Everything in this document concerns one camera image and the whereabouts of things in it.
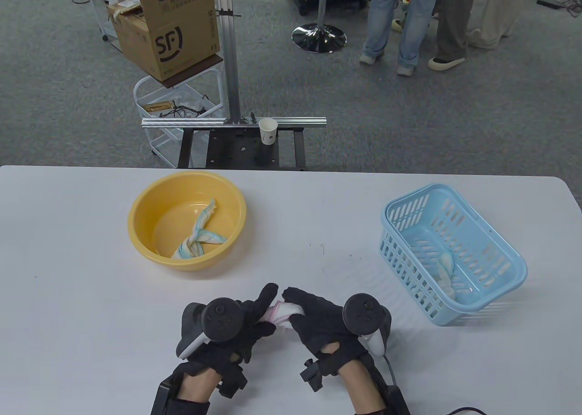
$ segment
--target gray trousers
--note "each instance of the gray trousers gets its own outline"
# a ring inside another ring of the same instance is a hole
[[[480,29],[468,34],[471,45],[494,49],[503,35],[509,35],[527,0],[487,0]]]
[[[457,60],[467,55],[467,24],[473,0],[437,0],[440,4],[436,58]]]

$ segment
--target chair base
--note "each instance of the chair base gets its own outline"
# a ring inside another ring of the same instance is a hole
[[[327,24],[319,28],[317,23],[299,26],[293,30],[291,40],[300,49],[318,54],[333,53],[347,44],[343,31]]]

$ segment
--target yellow plastic basin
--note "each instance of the yellow plastic basin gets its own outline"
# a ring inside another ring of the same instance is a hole
[[[171,259],[192,234],[198,215],[211,199],[216,201],[216,209],[204,228],[228,240],[203,243],[200,257]],[[246,216],[245,198],[230,180],[209,172],[185,171],[164,177],[143,191],[129,212],[127,229],[134,247],[151,261],[175,270],[197,271],[226,255],[241,234]]]

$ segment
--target black metal frame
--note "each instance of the black metal frame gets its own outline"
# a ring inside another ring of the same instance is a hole
[[[214,170],[307,170],[305,159],[304,128],[280,127],[279,131],[292,131],[295,144],[295,167],[279,166],[279,139],[272,145],[261,143],[258,128],[210,130],[206,151],[206,168]],[[184,128],[177,167],[190,167],[192,139],[195,130]]]

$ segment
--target white table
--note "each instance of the white table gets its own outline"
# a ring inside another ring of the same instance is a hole
[[[413,415],[581,412],[582,216],[561,180],[222,171],[245,195],[245,230],[218,267],[183,274],[145,260],[126,232],[135,197],[171,173],[0,168],[0,413],[148,415],[177,364],[183,307],[254,298],[268,281],[340,304],[365,291],[386,305],[388,355]],[[460,191],[530,271],[466,326],[432,325],[377,251],[384,205],[436,181]],[[353,413],[339,378],[316,394],[304,384],[308,357],[292,330],[278,330],[256,345],[247,388],[233,400],[215,393],[210,413]]]

